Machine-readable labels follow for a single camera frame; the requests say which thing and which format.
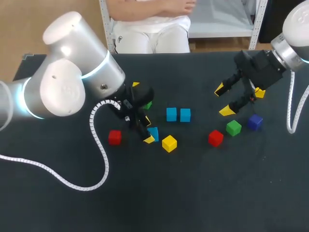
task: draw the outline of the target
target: black table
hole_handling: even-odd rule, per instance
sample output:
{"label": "black table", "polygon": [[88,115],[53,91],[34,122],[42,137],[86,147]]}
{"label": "black table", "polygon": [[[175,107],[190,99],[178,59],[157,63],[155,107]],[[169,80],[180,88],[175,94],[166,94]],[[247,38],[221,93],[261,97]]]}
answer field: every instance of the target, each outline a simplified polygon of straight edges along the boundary
{"label": "black table", "polygon": [[[290,135],[285,125],[286,73],[255,106],[236,116],[220,116],[218,111],[242,90],[239,83],[220,98],[214,95],[221,80],[234,73],[234,55],[116,55],[128,82],[148,82],[155,89],[148,115],[161,140],[169,134],[177,139],[177,149],[167,153],[161,142],[141,142],[105,107],[95,119],[110,162],[105,184],[78,192],[37,167],[0,160],[1,232],[309,229],[308,104]],[[31,72],[22,68],[18,73]],[[293,112],[308,77],[308,68],[296,74]],[[104,163],[88,125],[93,106],[88,101],[67,118],[9,125],[0,133],[0,153],[42,162],[77,185],[96,184]],[[191,108],[192,122],[167,123],[166,107]],[[258,132],[246,128],[253,113],[264,118]],[[211,147],[208,134],[214,129],[225,132],[233,119],[243,125],[241,134],[232,138],[225,133],[223,144]],[[123,131],[121,146],[108,145],[111,129]]]}

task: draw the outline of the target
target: green block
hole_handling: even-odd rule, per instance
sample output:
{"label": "green block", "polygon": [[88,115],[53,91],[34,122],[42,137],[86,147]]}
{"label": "green block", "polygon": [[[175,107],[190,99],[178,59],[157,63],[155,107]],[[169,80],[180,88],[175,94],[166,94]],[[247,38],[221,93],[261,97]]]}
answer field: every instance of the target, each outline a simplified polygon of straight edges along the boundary
{"label": "green block", "polygon": [[233,120],[226,125],[226,131],[234,137],[240,133],[241,125],[237,121]]}
{"label": "green block", "polygon": [[153,102],[149,102],[147,105],[143,106],[143,109],[149,110],[150,106],[153,104]]}

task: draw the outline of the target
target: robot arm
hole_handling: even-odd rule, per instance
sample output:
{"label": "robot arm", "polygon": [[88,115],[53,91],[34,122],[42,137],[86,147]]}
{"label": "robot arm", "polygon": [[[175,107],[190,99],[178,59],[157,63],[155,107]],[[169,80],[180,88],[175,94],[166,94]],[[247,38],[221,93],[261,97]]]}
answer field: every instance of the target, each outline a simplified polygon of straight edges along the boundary
{"label": "robot arm", "polygon": [[119,103],[116,115],[126,118],[143,140],[149,138],[149,121],[141,107],[152,101],[153,90],[126,87],[125,73],[79,13],[56,19],[43,41],[50,52],[35,74],[0,85],[0,130],[13,120],[73,115],[90,92],[97,101]]}
{"label": "robot arm", "polygon": [[221,96],[239,80],[242,80],[245,91],[243,96],[220,111],[223,116],[236,114],[246,104],[254,102],[256,92],[275,84],[286,70],[296,72],[309,63],[309,0],[290,12],[283,33],[271,45],[273,50],[260,51],[254,57],[244,51],[235,56],[237,73],[224,80],[215,94]]}

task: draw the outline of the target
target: white shelf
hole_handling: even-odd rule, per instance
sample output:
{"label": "white shelf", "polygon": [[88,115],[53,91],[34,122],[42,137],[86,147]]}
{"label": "white shelf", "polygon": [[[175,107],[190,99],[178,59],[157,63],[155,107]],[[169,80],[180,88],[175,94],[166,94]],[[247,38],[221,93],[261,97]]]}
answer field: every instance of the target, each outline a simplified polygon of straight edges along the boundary
{"label": "white shelf", "polygon": [[200,0],[190,19],[189,38],[250,37],[253,31],[241,0]]}

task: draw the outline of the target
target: white cable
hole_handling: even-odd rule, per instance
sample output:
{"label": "white cable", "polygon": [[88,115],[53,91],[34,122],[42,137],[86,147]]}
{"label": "white cable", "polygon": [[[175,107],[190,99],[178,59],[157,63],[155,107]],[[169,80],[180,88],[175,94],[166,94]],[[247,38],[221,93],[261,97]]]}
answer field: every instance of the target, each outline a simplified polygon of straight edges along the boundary
{"label": "white cable", "polygon": [[296,127],[298,124],[298,120],[300,117],[301,110],[305,104],[307,96],[309,95],[309,86],[306,88],[303,96],[301,97],[298,107],[296,109],[293,125],[291,128],[291,108],[292,108],[292,96],[293,96],[293,89],[294,89],[294,80],[295,80],[295,72],[291,71],[291,83],[290,83],[290,91],[289,91],[289,99],[288,99],[288,112],[286,116],[286,127],[290,134],[294,134],[296,131]]}
{"label": "white cable", "polygon": [[108,159],[107,159],[105,150],[104,150],[104,148],[103,148],[103,146],[102,146],[102,144],[101,144],[101,142],[100,142],[100,140],[99,140],[99,138],[97,136],[97,133],[96,133],[96,129],[95,129],[95,126],[94,126],[94,117],[95,117],[98,109],[101,106],[105,105],[105,104],[111,104],[116,109],[120,110],[120,105],[117,102],[112,101],[112,100],[103,100],[103,101],[99,102],[93,108],[93,110],[91,112],[91,115],[90,115],[90,119],[89,119],[90,130],[91,130],[91,133],[93,135],[93,138],[95,139],[95,141],[96,141],[96,143],[97,143],[97,145],[98,145],[98,147],[99,147],[99,149],[101,151],[101,154],[103,156],[104,163],[105,163],[104,175],[103,175],[102,179],[100,180],[100,182],[98,182],[96,185],[91,186],[91,187],[80,187],[80,186],[74,185],[71,182],[69,182],[66,179],[64,179],[63,177],[61,177],[53,169],[47,167],[44,164],[41,164],[39,162],[35,162],[35,161],[32,161],[32,160],[22,159],[22,158],[13,158],[13,157],[8,157],[8,156],[3,156],[3,155],[0,155],[0,159],[4,159],[4,160],[8,160],[8,161],[13,161],[13,162],[28,163],[28,164],[31,164],[31,165],[43,168],[44,170],[46,170],[50,174],[52,174],[54,177],[56,177],[58,180],[60,180],[63,184],[65,184],[66,186],[68,186],[68,187],[70,187],[72,189],[75,189],[75,190],[79,190],[79,191],[92,191],[92,190],[95,190],[95,189],[99,188],[105,182],[105,180],[107,178],[108,171],[109,171],[109,164],[108,164]]}

